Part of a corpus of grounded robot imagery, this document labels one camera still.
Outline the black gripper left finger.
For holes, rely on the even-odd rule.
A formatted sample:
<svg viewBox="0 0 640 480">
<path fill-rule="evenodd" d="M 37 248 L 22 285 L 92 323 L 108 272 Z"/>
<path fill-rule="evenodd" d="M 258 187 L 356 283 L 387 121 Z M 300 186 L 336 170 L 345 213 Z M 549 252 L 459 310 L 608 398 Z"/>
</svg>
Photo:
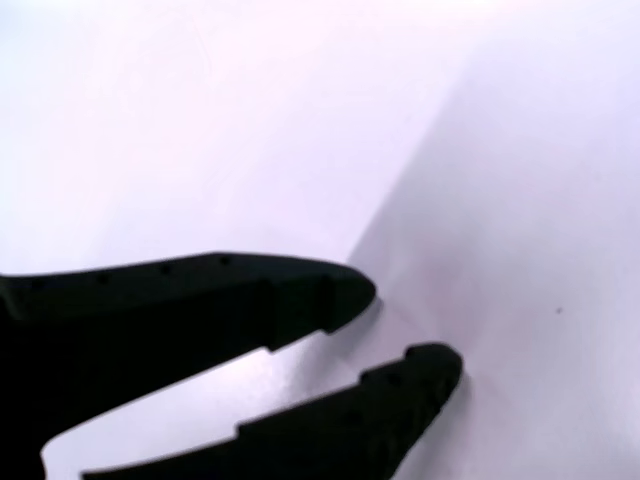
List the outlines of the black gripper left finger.
<svg viewBox="0 0 640 480">
<path fill-rule="evenodd" d="M 211 253 L 1 280 L 1 475 L 94 417 L 259 348 L 332 333 L 375 300 L 345 265 Z"/>
</svg>

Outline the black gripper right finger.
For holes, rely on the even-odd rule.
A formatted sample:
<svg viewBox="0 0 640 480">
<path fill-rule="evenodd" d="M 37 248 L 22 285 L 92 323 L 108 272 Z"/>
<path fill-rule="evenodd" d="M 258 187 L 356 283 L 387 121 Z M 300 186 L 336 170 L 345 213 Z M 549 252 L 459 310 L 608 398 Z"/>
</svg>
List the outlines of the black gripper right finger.
<svg viewBox="0 0 640 480">
<path fill-rule="evenodd" d="M 443 343 L 358 383 L 239 426 L 234 439 L 86 479 L 390 479 L 458 386 L 463 359 Z"/>
</svg>

